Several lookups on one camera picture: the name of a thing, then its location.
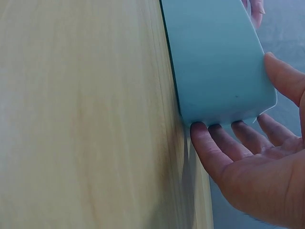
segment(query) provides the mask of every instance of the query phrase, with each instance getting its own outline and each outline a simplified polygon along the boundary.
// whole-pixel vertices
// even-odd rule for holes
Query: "gray floor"
[[[266,15],[258,35],[265,52],[272,51],[278,58],[305,72],[305,1],[265,0],[264,2]],[[281,94],[278,95],[278,105],[268,113],[295,134],[300,135],[298,109]],[[253,126],[260,131],[257,123]],[[211,181],[211,192],[215,229],[277,228],[256,221],[232,208],[213,181]]]

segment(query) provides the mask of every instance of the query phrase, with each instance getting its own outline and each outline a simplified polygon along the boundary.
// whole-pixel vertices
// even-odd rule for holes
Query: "light blue container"
[[[241,0],[162,0],[181,117],[254,121],[274,107],[264,51]]]

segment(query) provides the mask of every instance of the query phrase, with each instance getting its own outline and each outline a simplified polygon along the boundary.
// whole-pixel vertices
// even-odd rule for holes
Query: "wooden panel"
[[[0,228],[213,227],[157,0],[0,1]]]

